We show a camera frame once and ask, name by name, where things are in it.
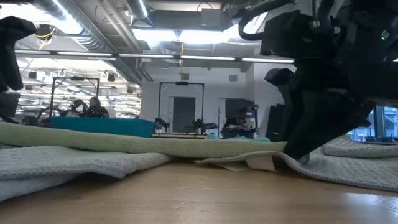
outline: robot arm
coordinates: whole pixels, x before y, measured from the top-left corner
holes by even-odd
[[[262,40],[263,55],[294,59],[295,72],[269,71],[286,104],[280,141],[300,159],[366,120],[375,103],[396,105],[398,91],[398,2],[346,1],[336,18],[334,0],[323,0],[316,16],[293,11],[267,21],[264,32],[246,34],[253,17],[291,1],[276,0],[247,11],[239,23],[246,40]]]

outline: doorway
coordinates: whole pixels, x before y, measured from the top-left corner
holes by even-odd
[[[174,97],[172,132],[192,133],[195,119],[195,97]]]

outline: person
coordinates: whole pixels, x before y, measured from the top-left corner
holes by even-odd
[[[242,117],[230,118],[230,119],[226,120],[226,122],[224,124],[224,128],[230,127],[231,125],[244,126],[245,123],[246,123],[246,120]]]
[[[101,106],[100,99],[94,96],[90,99],[90,106],[83,114],[83,116],[87,118],[108,118],[109,113],[108,110],[105,109],[105,107]]]

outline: white wall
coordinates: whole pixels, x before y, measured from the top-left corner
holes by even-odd
[[[250,66],[245,74],[244,95],[247,100],[254,100],[254,64]]]
[[[141,119],[153,121],[157,117],[159,102],[159,82],[180,81],[179,68],[148,68],[147,70],[156,82],[142,84]],[[218,104],[220,98],[245,98],[245,74],[238,68],[184,68],[184,73],[190,74],[189,82],[205,84],[205,106],[203,116],[206,122],[218,123]],[[238,75],[237,82],[229,82],[229,75]],[[168,114],[170,97],[195,97],[195,117],[201,115],[201,92],[194,86],[169,85],[162,92],[160,115]]]
[[[273,68],[289,68],[293,72],[295,67],[286,64],[255,63],[246,73],[235,68],[214,68],[210,71],[205,68],[184,68],[184,73],[190,74],[189,82],[205,84],[204,118],[206,122],[218,123],[218,106],[220,98],[245,98],[254,100],[259,105],[258,120],[261,128],[260,135],[265,135],[269,108],[278,103],[284,103],[282,95],[276,86],[264,80],[268,71]],[[149,73],[156,82],[144,82],[142,85],[141,119],[154,121],[157,117],[159,100],[159,82],[180,81],[179,68],[150,68]],[[229,75],[238,75],[238,82],[229,82]],[[193,86],[169,85],[162,92],[160,115],[169,115],[168,106],[170,97],[195,97],[195,117],[201,115],[201,92]]]
[[[278,103],[284,103],[283,97],[277,87],[264,79],[268,71],[273,68],[289,68],[293,72],[296,69],[293,65],[286,64],[254,64],[254,88],[252,90],[254,101],[259,105],[258,122],[260,127],[260,136],[265,136],[270,107]]]

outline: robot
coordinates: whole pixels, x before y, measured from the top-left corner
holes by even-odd
[[[279,140],[287,141],[284,152],[300,159],[358,126],[369,126],[366,117],[375,104],[397,106],[398,1],[346,0],[330,17],[335,1],[323,0],[314,16],[286,12],[267,21],[261,33],[243,31],[254,17],[293,2],[264,1],[236,17],[241,17],[243,39],[262,41],[262,55],[294,59],[295,72],[276,69],[264,76],[286,104],[279,133]],[[14,44],[35,31],[29,21],[0,21],[0,61],[9,65],[0,67],[0,92],[23,87]]]

